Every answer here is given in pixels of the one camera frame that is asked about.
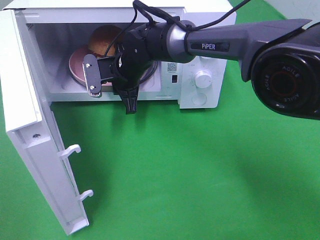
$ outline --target bread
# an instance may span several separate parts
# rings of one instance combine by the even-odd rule
[[[114,38],[121,32],[121,28],[114,25],[104,25],[98,27],[92,35],[88,43],[88,48],[94,53],[98,58],[102,58],[105,55],[105,52]],[[116,54],[115,45],[122,39],[120,36],[116,43],[112,45],[107,56],[114,56]]]

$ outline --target metal bracket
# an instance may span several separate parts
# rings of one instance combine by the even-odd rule
[[[69,157],[73,152],[76,152],[77,154],[81,152],[81,147],[78,144],[71,145],[66,150],[59,151],[58,157],[60,158],[67,158]]]
[[[92,197],[93,195],[94,195],[94,191],[92,191],[91,189],[87,190],[87,191],[84,191],[81,195],[79,195],[79,201],[82,202],[87,197]]]

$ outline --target black cable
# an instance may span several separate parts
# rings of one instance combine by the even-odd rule
[[[167,22],[172,21],[173,23],[178,25],[181,29],[183,29],[186,32],[194,32],[194,31],[205,29],[205,28],[208,28],[208,27],[211,27],[211,26],[214,26],[214,25],[221,23],[223,20],[225,20],[227,17],[229,17],[231,14],[233,14],[235,11],[237,11],[238,9],[240,9],[241,7],[243,7],[245,4],[247,4],[250,1],[251,0],[244,0],[241,3],[239,3],[237,6],[232,8],[230,11],[228,11],[226,14],[224,14],[222,17],[220,17],[219,19],[212,21],[212,22],[209,22],[204,25],[196,26],[196,27],[190,27],[190,26],[184,25],[179,20],[175,19],[173,16],[168,14],[167,12],[165,12],[157,7],[147,6],[139,0],[134,0],[133,4],[135,4],[136,6],[140,6],[146,12],[149,12],[150,14],[155,15],[155,16],[157,16]]]
[[[209,22],[207,24],[201,25],[201,26],[196,26],[193,27],[191,29],[192,32],[194,31],[198,31],[200,29],[205,29],[214,25],[217,25],[219,23],[221,23],[223,20],[225,20],[227,17],[229,17],[231,14],[233,14],[235,11],[237,11],[238,9],[242,8],[244,5],[246,5],[248,2],[250,2],[251,0],[244,0],[241,3],[239,3],[237,6],[235,6],[234,8],[232,8],[230,11],[228,11],[226,14],[224,14],[222,17],[220,17],[219,19]]]
[[[146,82],[147,80],[149,80],[153,75],[154,73],[156,72],[158,68],[158,62],[157,61],[154,61],[152,66],[149,67],[147,69],[147,71],[142,75],[141,79],[140,79],[140,84]]]
[[[149,24],[154,24],[155,21],[151,15],[149,15],[145,10],[148,9],[148,6],[141,1],[133,1],[132,6],[134,9],[137,9],[146,19],[148,19]]]
[[[107,47],[107,49],[106,49],[106,51],[105,51],[105,53],[104,53],[104,55],[103,55],[104,57],[107,56],[107,54],[108,54],[111,46],[112,46],[113,44],[115,44],[115,42],[117,41],[117,39],[118,39],[126,30],[128,30],[128,28],[130,28],[130,27],[132,26],[132,24],[134,24],[134,22],[135,22],[136,19],[137,19],[137,16],[138,16],[137,9],[134,9],[134,17],[133,17],[132,21],[131,21],[131,22],[129,23],[129,25],[126,26],[121,32],[119,32],[117,36],[115,36],[115,38],[112,40],[112,42],[110,43],[110,45]]]

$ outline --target open microwave door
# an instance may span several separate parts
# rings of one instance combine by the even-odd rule
[[[22,42],[23,29],[13,10],[0,11],[0,80],[5,130],[17,152],[49,203],[66,234],[88,226],[82,201],[92,196],[79,194],[68,156],[81,151],[79,145],[65,149],[50,103],[42,94],[41,75],[30,61],[32,46]]]

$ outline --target microwave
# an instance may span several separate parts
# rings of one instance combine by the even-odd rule
[[[144,3],[196,26],[232,9],[227,0]],[[68,156],[80,153],[81,147],[64,146],[50,106],[52,102],[121,100],[110,83],[103,86],[102,97],[89,96],[73,57],[87,48],[96,29],[109,25],[123,29],[133,16],[131,0],[14,0],[0,12],[5,130],[67,235],[89,225],[83,200],[94,192],[78,191]],[[235,21],[233,13],[218,26]],[[132,27],[146,22],[138,14]],[[75,65],[81,66],[82,61],[80,54]],[[138,100],[176,100],[181,109],[215,108],[226,63],[224,59],[199,56],[184,64],[158,62],[152,75],[141,83]],[[209,79],[205,86],[204,77]]]

